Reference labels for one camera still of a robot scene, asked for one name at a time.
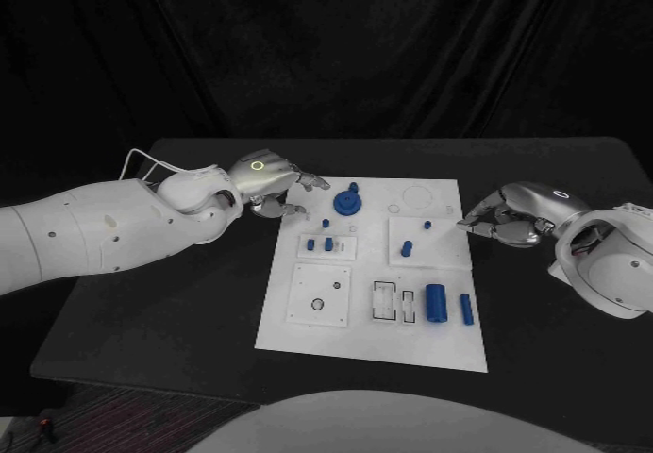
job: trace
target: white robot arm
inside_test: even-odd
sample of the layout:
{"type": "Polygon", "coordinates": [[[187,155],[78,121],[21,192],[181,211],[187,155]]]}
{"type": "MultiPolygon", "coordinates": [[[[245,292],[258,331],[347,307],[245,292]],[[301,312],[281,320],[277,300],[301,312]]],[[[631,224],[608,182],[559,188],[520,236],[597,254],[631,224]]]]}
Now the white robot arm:
{"type": "Polygon", "coordinates": [[[581,297],[623,319],[653,311],[653,210],[627,203],[592,211],[566,193],[519,182],[478,203],[458,227],[522,248],[553,236],[549,273],[581,297]],[[496,224],[481,221],[491,212],[496,224]]]}
{"type": "Polygon", "coordinates": [[[304,211],[277,200],[295,182],[307,190],[328,189],[268,150],[251,153],[229,172],[155,162],[176,172],[155,190],[121,176],[0,208],[0,295],[55,278],[125,271],[215,241],[248,203],[264,217],[304,211]]]}

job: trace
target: table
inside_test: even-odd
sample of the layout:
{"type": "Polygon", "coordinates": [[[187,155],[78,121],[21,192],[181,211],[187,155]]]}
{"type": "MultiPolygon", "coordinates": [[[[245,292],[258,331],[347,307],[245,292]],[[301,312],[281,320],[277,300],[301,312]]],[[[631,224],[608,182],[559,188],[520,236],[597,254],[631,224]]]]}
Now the table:
{"type": "MultiPolygon", "coordinates": [[[[452,178],[463,210],[504,183],[540,181],[591,206],[651,205],[620,140],[166,139],[153,155],[226,169],[269,148],[321,176],[452,178]]],[[[261,404],[333,390],[438,397],[576,439],[653,446],[653,315],[598,311],[548,275],[553,243],[519,250],[470,237],[488,374],[254,349],[278,220],[248,212],[213,243],[130,272],[83,277],[33,363],[39,378],[261,404]]]]}

